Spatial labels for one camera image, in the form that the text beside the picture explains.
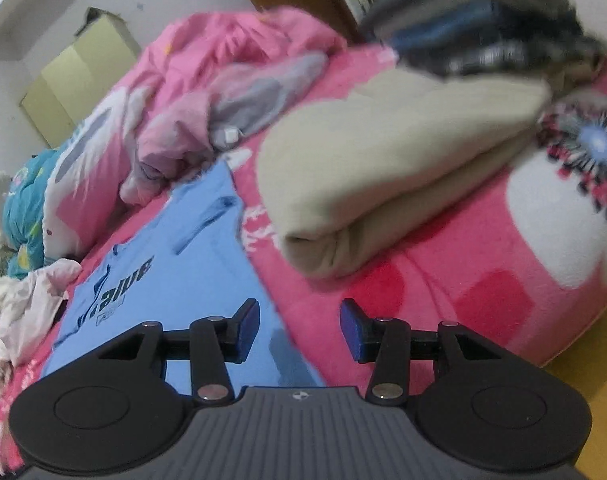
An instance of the black lettering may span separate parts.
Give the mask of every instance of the black lettering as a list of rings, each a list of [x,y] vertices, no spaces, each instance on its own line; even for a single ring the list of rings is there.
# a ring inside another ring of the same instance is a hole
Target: black lettering
[[[123,288],[121,290],[121,295],[123,296],[123,294],[125,294],[126,292],[128,292],[128,289],[132,286],[132,284],[135,282],[135,280],[137,279],[137,273],[139,272],[139,270],[135,270],[135,272],[132,273],[132,277],[131,278],[126,278],[125,279],[125,283],[123,283]]]
[[[145,276],[145,273],[150,270],[150,268],[152,267],[152,260],[153,259],[154,259],[154,256],[152,256],[147,262],[145,262],[141,266],[141,269],[139,269],[139,276],[137,276],[137,281],[141,280],[141,278],[143,276]]]
[[[107,306],[107,304],[110,303],[110,300],[112,300],[112,295],[114,294],[115,290],[115,288],[111,288],[107,292],[104,292],[103,296],[101,296],[101,305],[99,306],[99,312],[101,312]]]
[[[123,280],[121,280],[119,282],[119,286],[116,288],[116,292],[114,293],[114,297],[112,298],[112,301],[116,301],[116,298],[119,297],[119,293],[121,292],[121,288],[122,288],[123,282],[125,282],[125,280],[127,280],[127,278],[123,278]]]

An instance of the dark folded clothes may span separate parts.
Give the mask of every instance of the dark folded clothes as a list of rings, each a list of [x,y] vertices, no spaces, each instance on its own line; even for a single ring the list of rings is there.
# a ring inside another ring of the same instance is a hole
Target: dark folded clothes
[[[514,10],[496,0],[475,0],[429,23],[397,31],[387,42],[402,56],[410,50],[488,46],[504,40],[529,40],[541,34],[549,38],[581,36],[574,9],[551,20],[538,12]]]
[[[597,67],[607,59],[607,45],[589,36],[556,40],[535,36],[527,41],[504,40],[467,50],[459,50],[456,46],[413,50],[401,59],[414,68],[444,77],[528,72],[580,61]]]

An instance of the cream fabric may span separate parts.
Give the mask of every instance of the cream fabric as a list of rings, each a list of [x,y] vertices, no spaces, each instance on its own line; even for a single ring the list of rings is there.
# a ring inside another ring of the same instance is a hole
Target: cream fabric
[[[499,170],[550,99],[541,80],[441,82],[396,68],[298,108],[264,140],[257,179],[288,261],[349,274]]]

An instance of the pink comforter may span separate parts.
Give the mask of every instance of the pink comforter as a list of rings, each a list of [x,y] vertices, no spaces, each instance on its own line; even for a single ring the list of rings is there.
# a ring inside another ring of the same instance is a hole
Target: pink comforter
[[[380,47],[337,54],[307,100],[341,98],[390,66]],[[597,88],[607,94],[607,75]],[[587,93],[586,98],[607,100]],[[457,320],[537,364],[571,344],[607,304],[607,222],[560,174],[544,150],[524,153],[468,199],[380,254],[356,275],[313,283],[274,246],[254,162],[265,134],[226,154],[246,204],[241,239],[293,340],[329,385],[364,388],[371,367],[355,364],[339,330],[339,303],[357,300],[373,317],[400,317],[420,330]],[[85,259],[81,279],[115,243],[129,239],[162,207],[165,196],[133,215]],[[18,369],[0,402],[0,466],[21,460],[4,421],[16,395],[39,376],[56,328],[29,365]],[[431,380],[411,367],[414,391]]]

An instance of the white tag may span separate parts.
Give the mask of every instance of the white tag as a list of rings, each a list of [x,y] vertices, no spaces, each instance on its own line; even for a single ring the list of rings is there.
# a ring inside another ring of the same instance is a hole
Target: white tag
[[[241,137],[241,130],[237,126],[226,126],[223,131],[226,144],[235,144]]]

